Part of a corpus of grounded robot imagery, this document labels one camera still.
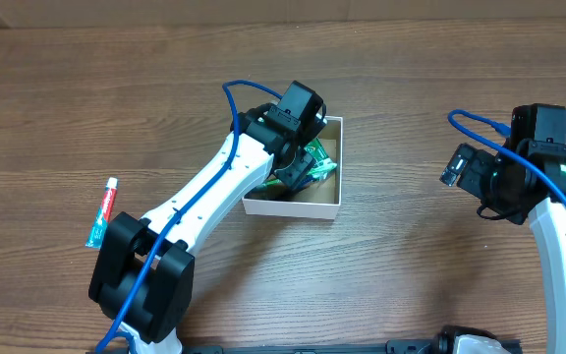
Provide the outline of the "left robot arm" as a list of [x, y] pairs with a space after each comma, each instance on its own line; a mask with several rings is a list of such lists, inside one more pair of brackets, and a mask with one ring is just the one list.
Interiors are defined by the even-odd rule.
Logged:
[[284, 93], [239, 112], [218, 153], [179, 192], [142, 217], [106, 225], [88, 296], [112, 325], [94, 350], [124, 338], [131, 353], [179, 353], [176, 326], [193, 293], [196, 254], [248, 192], [275, 177], [295, 190], [315, 164], [306, 146], [326, 126], [326, 105], [293, 81]]

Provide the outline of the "green soap packet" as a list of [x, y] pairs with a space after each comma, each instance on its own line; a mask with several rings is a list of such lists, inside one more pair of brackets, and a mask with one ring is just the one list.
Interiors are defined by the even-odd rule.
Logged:
[[337, 163], [331, 159], [319, 138], [315, 138], [307, 143], [305, 151], [314, 159], [313, 169], [332, 170], [337, 166]]

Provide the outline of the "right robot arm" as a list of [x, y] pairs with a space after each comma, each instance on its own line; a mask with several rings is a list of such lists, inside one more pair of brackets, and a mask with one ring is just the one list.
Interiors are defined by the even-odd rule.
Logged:
[[505, 125], [487, 118], [504, 139], [497, 144], [448, 122], [482, 147], [459, 145], [440, 177], [480, 201], [479, 217], [527, 223], [538, 248], [549, 353], [566, 353], [566, 109], [534, 103], [513, 109]]

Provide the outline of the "green toothbrush with cap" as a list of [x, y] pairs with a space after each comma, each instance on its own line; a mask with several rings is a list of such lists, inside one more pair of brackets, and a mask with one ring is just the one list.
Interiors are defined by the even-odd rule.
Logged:
[[[335, 171], [336, 167], [337, 164], [335, 162], [330, 162], [311, 169], [308, 174], [301, 180], [300, 185], [295, 188], [295, 191], [302, 190], [312, 183], [327, 179], [329, 175]], [[275, 187], [282, 187], [283, 189], [286, 189], [286, 186], [280, 179], [268, 179], [262, 184], [253, 188], [252, 192], [262, 193], [273, 191]]]

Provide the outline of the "blue disposable razor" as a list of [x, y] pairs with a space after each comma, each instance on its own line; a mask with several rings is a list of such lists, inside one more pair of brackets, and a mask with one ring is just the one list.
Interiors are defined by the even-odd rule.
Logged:
[[301, 184], [300, 184], [300, 186], [297, 188], [297, 190], [298, 190], [298, 191], [301, 191], [301, 190], [307, 188], [308, 186], [310, 186], [311, 184], [313, 184], [313, 183], [315, 183], [315, 182], [316, 182], [316, 179], [315, 179], [315, 178], [313, 178], [312, 176], [308, 176], [307, 178], [305, 178], [305, 179], [301, 182]]

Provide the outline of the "red Colgate toothpaste tube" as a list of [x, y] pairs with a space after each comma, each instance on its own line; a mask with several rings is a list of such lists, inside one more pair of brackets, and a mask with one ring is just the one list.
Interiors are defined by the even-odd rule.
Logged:
[[97, 211], [95, 220], [85, 243], [85, 245], [89, 248], [101, 248], [103, 238], [110, 220], [110, 215], [116, 200], [118, 183], [119, 180], [116, 177], [110, 177], [107, 180], [100, 207]]

